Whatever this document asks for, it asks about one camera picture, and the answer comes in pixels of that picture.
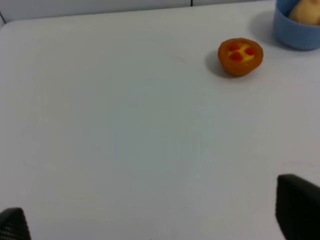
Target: blue cup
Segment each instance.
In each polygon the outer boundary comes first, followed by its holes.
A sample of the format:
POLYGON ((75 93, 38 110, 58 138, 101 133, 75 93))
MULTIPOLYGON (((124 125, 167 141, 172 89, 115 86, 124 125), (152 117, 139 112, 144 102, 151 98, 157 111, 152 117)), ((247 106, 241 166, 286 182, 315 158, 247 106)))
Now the blue cup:
POLYGON ((300 0, 276 0, 274 36, 283 44, 299 50, 320 48, 320 26, 304 25, 288 18, 300 0))

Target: white table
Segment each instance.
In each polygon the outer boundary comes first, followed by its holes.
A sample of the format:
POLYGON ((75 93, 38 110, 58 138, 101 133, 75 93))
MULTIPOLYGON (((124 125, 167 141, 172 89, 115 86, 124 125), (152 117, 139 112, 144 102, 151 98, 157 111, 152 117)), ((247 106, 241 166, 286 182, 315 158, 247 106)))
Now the white table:
POLYGON ((12 22, 0 30, 0 208, 34 240, 282 240, 279 174, 320 184, 320 51, 273 1, 12 22), (216 58, 258 41, 241 81, 216 58))

